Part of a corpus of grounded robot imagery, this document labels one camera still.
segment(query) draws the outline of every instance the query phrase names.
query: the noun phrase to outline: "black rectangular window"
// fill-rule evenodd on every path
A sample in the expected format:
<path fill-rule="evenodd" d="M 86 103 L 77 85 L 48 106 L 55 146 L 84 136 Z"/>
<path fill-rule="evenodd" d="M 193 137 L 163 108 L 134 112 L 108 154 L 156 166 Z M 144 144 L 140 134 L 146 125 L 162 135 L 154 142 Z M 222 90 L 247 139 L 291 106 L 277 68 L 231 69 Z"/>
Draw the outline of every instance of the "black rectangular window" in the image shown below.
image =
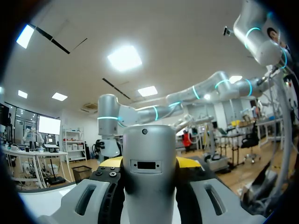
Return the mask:
<path fill-rule="evenodd" d="M 138 169 L 155 169 L 155 162 L 137 162 Z"/>

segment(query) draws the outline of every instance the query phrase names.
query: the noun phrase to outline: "black chair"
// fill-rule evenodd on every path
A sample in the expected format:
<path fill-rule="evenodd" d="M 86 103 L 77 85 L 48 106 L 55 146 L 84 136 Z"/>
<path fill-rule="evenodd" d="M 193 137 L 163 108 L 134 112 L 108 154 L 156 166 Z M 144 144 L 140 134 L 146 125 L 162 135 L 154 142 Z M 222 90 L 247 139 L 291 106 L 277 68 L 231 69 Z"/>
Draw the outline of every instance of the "black chair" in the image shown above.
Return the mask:
<path fill-rule="evenodd" d="M 253 163 L 255 163 L 255 159 L 257 157 L 259 158 L 259 160 L 261 160 L 261 156 L 256 153 L 253 153 L 253 151 L 252 151 L 252 147 L 257 146 L 258 142 L 259 142 L 259 138 L 257 135 L 257 126 L 256 126 L 256 121 L 255 121 L 253 124 L 252 133 L 247 134 L 246 137 L 242 140 L 241 148 L 251 148 L 250 154 L 247 154 L 244 157 L 244 162 L 247 159 L 251 159 L 251 163 L 253 164 Z"/>

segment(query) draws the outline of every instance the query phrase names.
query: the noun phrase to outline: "red object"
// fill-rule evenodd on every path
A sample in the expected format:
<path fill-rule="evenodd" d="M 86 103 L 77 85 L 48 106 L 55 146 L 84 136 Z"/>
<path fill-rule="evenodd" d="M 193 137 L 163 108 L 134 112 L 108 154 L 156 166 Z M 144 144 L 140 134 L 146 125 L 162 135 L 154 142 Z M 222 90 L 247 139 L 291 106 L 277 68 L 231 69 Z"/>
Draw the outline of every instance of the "red object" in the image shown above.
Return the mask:
<path fill-rule="evenodd" d="M 189 141 L 189 137 L 188 137 L 189 133 L 185 133 L 183 136 L 184 136 L 184 139 L 183 139 L 183 144 L 185 147 L 188 147 L 191 145 L 191 142 Z"/>

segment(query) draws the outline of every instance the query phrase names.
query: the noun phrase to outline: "ceiling light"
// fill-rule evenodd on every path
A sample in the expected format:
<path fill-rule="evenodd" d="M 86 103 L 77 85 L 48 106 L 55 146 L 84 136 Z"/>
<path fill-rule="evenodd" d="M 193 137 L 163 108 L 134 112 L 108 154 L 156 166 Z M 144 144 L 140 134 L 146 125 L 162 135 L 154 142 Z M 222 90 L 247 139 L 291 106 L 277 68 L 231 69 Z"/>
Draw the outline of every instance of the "ceiling light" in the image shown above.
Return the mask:
<path fill-rule="evenodd" d="M 59 101 L 64 101 L 66 98 L 68 98 L 67 96 L 65 95 L 62 95 L 58 92 L 56 92 L 53 96 L 52 96 L 53 99 L 57 99 Z"/>
<path fill-rule="evenodd" d="M 143 97 L 147 96 L 152 96 L 158 94 L 156 88 L 154 86 L 146 87 L 143 89 L 139 89 L 138 92 L 141 94 Z"/>
<path fill-rule="evenodd" d="M 18 95 L 20 96 L 20 97 L 23 97 L 23 98 L 25 98 L 25 99 L 27 99 L 27 93 L 25 93 L 25 92 L 23 92 L 23 91 L 21 91 L 21 90 L 19 90 L 18 91 Z"/>
<path fill-rule="evenodd" d="M 33 34 L 33 31 L 34 29 L 31 26 L 26 25 L 23 31 L 21 32 L 21 35 L 18 37 L 17 43 L 26 49 L 30 41 L 30 38 Z"/>
<path fill-rule="evenodd" d="M 133 46 L 124 46 L 110 54 L 108 60 L 118 71 L 132 69 L 142 64 L 142 61 Z"/>
<path fill-rule="evenodd" d="M 210 95 L 210 94 L 206 94 L 206 95 L 204 96 L 204 98 L 205 98 L 206 100 L 210 100 L 211 95 Z"/>
<path fill-rule="evenodd" d="M 229 81 L 231 84 L 234 84 L 235 82 L 241 80 L 243 78 L 243 76 L 232 76 L 231 78 L 229 78 Z"/>

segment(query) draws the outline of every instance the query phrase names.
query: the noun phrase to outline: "trash bin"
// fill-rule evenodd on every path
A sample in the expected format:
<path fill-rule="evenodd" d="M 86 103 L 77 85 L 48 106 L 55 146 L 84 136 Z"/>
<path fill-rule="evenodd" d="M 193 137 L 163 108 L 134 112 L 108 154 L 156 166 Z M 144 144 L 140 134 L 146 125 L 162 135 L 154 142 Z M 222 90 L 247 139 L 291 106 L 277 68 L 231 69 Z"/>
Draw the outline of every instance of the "trash bin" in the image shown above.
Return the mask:
<path fill-rule="evenodd" d="M 83 179 L 88 179 L 92 175 L 92 169 L 87 166 L 74 167 L 73 174 L 75 177 L 76 184 L 78 184 Z"/>

